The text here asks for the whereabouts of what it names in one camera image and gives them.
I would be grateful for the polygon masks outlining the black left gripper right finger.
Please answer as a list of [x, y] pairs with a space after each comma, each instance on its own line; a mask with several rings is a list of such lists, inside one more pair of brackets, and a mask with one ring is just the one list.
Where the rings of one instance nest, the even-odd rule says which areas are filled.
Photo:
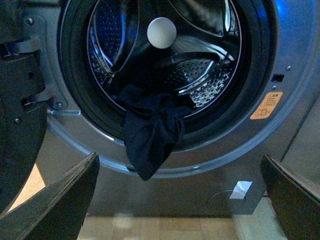
[[260, 163], [276, 218], [289, 240], [320, 238], [320, 186], [269, 155]]

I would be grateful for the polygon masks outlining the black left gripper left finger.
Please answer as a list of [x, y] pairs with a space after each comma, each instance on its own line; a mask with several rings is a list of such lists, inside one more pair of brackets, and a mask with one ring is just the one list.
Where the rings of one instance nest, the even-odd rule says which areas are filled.
[[94, 195], [99, 155], [90, 153], [0, 219], [2, 240], [76, 240]]

